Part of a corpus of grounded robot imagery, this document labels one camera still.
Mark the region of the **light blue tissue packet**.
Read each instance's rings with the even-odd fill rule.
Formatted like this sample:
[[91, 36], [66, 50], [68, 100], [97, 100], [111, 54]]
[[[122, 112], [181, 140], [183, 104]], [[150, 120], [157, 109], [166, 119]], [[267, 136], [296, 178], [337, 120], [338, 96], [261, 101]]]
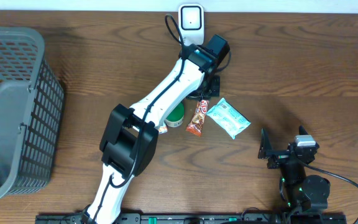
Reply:
[[235, 139], [239, 133], [251, 125], [251, 122], [230, 105], [225, 98], [221, 98], [216, 105], [208, 110], [206, 115], [222, 127], [232, 139]]

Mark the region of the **red Top chocolate bar wrapper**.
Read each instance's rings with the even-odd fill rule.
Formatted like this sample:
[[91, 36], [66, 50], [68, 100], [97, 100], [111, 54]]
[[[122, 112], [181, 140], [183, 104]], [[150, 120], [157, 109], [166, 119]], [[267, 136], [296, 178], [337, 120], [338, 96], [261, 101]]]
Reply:
[[197, 102], [195, 112], [186, 131], [200, 137], [205, 122], [205, 116], [208, 111], [209, 100], [201, 100]]

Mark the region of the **green lidded jar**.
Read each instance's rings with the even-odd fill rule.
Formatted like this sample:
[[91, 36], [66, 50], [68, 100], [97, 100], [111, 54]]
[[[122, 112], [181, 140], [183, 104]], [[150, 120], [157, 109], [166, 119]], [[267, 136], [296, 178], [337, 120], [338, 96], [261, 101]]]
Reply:
[[165, 124], [171, 128], [179, 127], [183, 124], [184, 115], [184, 105], [179, 103], [165, 119]]

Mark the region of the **orange snack box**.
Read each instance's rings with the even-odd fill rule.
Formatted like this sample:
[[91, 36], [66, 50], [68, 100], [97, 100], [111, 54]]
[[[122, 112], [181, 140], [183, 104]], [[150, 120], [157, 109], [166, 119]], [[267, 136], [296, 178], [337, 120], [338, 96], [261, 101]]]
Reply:
[[168, 132], [167, 125], [165, 124], [165, 122], [163, 122], [161, 124], [161, 126], [159, 127], [159, 129], [158, 129], [158, 133], [159, 134], [164, 134], [164, 133], [167, 133], [167, 132]]

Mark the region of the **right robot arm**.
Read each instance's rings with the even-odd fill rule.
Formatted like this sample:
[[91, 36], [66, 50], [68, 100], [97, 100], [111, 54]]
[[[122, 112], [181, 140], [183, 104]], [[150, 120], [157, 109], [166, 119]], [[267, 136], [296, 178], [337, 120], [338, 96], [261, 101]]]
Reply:
[[330, 182], [319, 175], [307, 175], [305, 167], [315, 160], [319, 144], [304, 127], [285, 150], [275, 150], [268, 133], [261, 130], [259, 159], [267, 160], [269, 169], [281, 173], [280, 194], [288, 209], [277, 218], [281, 223], [322, 223], [328, 207]]

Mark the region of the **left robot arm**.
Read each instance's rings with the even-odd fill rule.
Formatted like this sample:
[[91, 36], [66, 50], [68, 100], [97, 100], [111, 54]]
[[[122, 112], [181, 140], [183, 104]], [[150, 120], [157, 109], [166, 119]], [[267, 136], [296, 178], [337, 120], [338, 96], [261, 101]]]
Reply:
[[103, 175], [82, 223], [114, 223], [131, 180], [151, 162], [158, 130], [185, 99], [208, 100], [219, 95], [219, 66], [230, 54], [228, 41], [214, 35], [205, 45], [183, 46], [168, 76], [130, 107], [118, 104], [109, 115], [99, 149]]

